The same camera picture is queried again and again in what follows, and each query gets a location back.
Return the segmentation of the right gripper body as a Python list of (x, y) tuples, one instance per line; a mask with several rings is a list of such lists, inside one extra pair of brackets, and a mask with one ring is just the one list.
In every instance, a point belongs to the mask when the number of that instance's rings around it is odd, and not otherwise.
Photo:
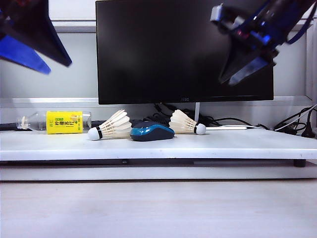
[(271, 64), (276, 47), (289, 41), (292, 29), (292, 1), (267, 0), (254, 13), (228, 5), (220, 6), (220, 32), (260, 50), (258, 57)]

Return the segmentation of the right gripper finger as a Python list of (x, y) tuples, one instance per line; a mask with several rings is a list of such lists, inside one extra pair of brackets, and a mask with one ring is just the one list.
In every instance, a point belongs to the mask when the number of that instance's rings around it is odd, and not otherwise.
[(263, 67), (267, 66), (268, 62), (261, 57), (257, 57), (251, 62), (249, 62), (246, 66), (240, 69), (237, 73), (232, 75), (229, 79), (228, 85), (234, 86), (240, 83), (244, 78), (252, 75)]
[(232, 75), (260, 55), (259, 49), (248, 46), (239, 39), (230, 37), (230, 43), (230, 51), (218, 79), (220, 83), (228, 83)]

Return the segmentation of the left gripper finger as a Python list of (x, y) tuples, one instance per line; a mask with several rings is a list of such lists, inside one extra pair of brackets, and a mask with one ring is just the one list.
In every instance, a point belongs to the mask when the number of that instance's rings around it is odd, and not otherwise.
[(0, 39), (0, 58), (43, 74), (51, 72), (49, 66), (34, 49), (8, 35)]
[(52, 60), (70, 66), (72, 60), (64, 48), (49, 17), (47, 0), (32, 0), (32, 21), (5, 23), (4, 35), (20, 41)]

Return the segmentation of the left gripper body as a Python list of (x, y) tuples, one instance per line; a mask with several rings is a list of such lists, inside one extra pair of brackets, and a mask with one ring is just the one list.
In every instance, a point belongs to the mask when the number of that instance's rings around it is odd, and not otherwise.
[(22, 23), (32, 21), (31, 0), (1, 0), (0, 23)]

